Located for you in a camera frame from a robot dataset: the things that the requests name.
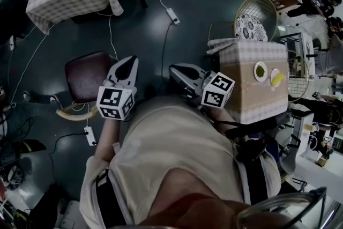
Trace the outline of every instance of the white plate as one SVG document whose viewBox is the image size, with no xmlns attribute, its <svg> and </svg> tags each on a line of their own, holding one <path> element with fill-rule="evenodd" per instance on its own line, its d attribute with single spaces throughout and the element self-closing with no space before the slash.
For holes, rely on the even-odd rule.
<svg viewBox="0 0 343 229">
<path fill-rule="evenodd" d="M 279 69 L 274 69 L 272 70 L 272 72 L 270 73 L 270 82 L 273 83 L 273 79 L 274 77 L 276 77 L 279 73 Z M 272 84 L 273 87 L 279 87 L 281 82 L 277 83 L 275 86 Z"/>
<path fill-rule="evenodd" d="M 264 69 L 264 76 L 263 77 L 258 77 L 256 74 L 256 69 L 258 66 L 261 66 Z M 253 69 L 253 74 L 255 75 L 255 78 L 257 79 L 257 81 L 259 81 L 259 82 L 265 81 L 267 79 L 267 76 L 268 76 L 267 65 L 263 61 L 257 62 L 255 64 L 254 69 Z"/>
</svg>

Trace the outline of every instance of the dark red chair seat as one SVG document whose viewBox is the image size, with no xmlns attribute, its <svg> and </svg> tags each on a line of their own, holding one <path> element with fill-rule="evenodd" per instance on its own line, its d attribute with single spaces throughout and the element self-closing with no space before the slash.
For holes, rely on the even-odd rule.
<svg viewBox="0 0 343 229">
<path fill-rule="evenodd" d="M 76 103 L 96 101 L 99 86 L 111 68 L 110 56 L 105 51 L 78 57 L 65 65 L 65 76 L 71 98 Z"/>
</svg>

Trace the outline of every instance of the yellow object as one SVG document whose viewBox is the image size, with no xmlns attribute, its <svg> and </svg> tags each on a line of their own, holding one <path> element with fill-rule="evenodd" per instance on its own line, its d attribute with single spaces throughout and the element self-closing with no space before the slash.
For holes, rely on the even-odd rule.
<svg viewBox="0 0 343 229">
<path fill-rule="evenodd" d="M 305 130 L 313 132 L 315 127 L 313 125 L 305 124 L 304 125 Z"/>
<path fill-rule="evenodd" d="M 284 79 L 285 75 L 280 72 L 278 73 L 272 80 L 272 85 L 275 87 L 277 86 L 283 79 Z"/>
</svg>

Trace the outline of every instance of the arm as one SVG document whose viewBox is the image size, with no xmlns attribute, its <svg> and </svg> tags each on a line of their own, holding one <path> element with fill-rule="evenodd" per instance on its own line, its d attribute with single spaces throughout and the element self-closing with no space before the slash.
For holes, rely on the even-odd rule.
<svg viewBox="0 0 343 229">
<path fill-rule="evenodd" d="M 329 101 L 329 102 L 334 102 L 336 98 L 331 97 L 329 95 L 322 95 L 322 99 L 325 99 L 326 101 Z"/>
<path fill-rule="evenodd" d="M 325 17 L 323 11 L 320 8 L 316 7 L 316 10 L 320 16 Z"/>
<path fill-rule="evenodd" d="M 119 142 L 120 123 L 118 120 L 106 119 L 103 124 L 99 143 L 94 156 L 98 159 L 110 162 L 114 155 L 113 144 Z"/>
<path fill-rule="evenodd" d="M 93 207 L 93 183 L 108 168 L 108 163 L 115 155 L 112 144 L 119 140 L 119 128 L 119 121 L 111 119 L 105 120 L 95 154 L 87 161 L 85 178 L 80 195 L 80 212 L 87 225 L 92 229 L 102 228 Z"/>
<path fill-rule="evenodd" d="M 319 126 L 319 129 L 322 131 L 330 131 L 331 127 L 330 126 Z"/>
<path fill-rule="evenodd" d="M 229 121 L 229 122 L 235 122 L 235 120 L 232 118 L 232 116 L 229 115 L 229 113 L 225 109 L 217 109 L 217 108 L 206 108 L 211 118 L 218 120 L 218 121 Z M 233 125 L 227 125 L 227 124 L 216 124 L 215 125 L 216 130 L 225 136 L 225 131 L 236 128 L 236 126 Z"/>
</svg>

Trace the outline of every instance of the eyeglasses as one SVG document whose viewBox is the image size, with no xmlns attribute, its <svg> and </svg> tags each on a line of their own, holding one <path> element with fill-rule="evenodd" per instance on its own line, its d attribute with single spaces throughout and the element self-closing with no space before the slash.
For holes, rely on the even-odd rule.
<svg viewBox="0 0 343 229">
<path fill-rule="evenodd" d="M 238 214 L 236 229 L 294 229 L 300 221 L 320 200 L 322 209 L 318 217 L 320 228 L 326 200 L 326 187 L 308 193 L 279 195 L 253 205 Z M 167 226 L 126 225 L 114 226 L 112 229 L 175 229 Z"/>
</svg>

